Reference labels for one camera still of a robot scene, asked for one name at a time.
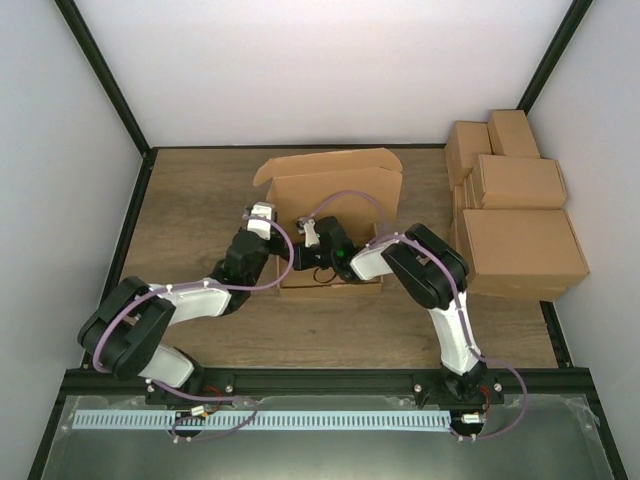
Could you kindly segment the brown cardboard box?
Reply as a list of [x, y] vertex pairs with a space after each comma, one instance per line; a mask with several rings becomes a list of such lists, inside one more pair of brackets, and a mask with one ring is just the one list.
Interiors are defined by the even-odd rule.
[[257, 170], [253, 185], [270, 184], [266, 201], [293, 242], [305, 240], [298, 220], [334, 216], [361, 247], [395, 223], [402, 181], [399, 158], [375, 148], [271, 158]]

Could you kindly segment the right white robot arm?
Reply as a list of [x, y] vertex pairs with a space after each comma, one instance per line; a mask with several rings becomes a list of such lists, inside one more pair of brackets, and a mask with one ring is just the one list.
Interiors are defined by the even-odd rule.
[[429, 312], [440, 345], [444, 389], [458, 403], [480, 390], [486, 364], [466, 315], [469, 266], [447, 242], [421, 223], [402, 234], [356, 246], [334, 216], [303, 217], [296, 228], [294, 269], [332, 269], [346, 284], [362, 284], [393, 274], [410, 297]]

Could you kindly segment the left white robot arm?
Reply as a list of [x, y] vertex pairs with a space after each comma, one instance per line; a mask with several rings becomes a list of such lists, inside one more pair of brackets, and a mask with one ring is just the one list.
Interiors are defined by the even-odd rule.
[[122, 280], [81, 327], [78, 343], [96, 370], [119, 380], [142, 377], [169, 388], [181, 403], [194, 403], [203, 395], [205, 381], [195, 360], [162, 343], [166, 330], [236, 312], [260, 289], [269, 257], [288, 260], [293, 252], [290, 238], [279, 228], [271, 227], [268, 239], [242, 228], [225, 258], [199, 281], [163, 286], [136, 276]]

